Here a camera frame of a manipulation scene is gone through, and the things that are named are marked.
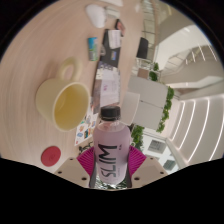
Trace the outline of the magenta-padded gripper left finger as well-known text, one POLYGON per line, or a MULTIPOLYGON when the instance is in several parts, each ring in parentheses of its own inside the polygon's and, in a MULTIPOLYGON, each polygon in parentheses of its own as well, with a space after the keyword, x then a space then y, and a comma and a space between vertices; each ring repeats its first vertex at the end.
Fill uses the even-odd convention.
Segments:
POLYGON ((78 157, 68 158, 55 175, 84 188, 94 188, 96 183, 96 163, 94 148, 91 147, 78 157))

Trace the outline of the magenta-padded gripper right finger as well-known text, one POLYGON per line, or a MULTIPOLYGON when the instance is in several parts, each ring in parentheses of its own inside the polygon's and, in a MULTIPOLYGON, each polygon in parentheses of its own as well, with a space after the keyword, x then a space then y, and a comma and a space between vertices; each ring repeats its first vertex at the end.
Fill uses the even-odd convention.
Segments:
POLYGON ((126 172, 128 188, 140 188, 165 176, 167 172, 156 158, 144 155, 133 146, 130 147, 126 172))

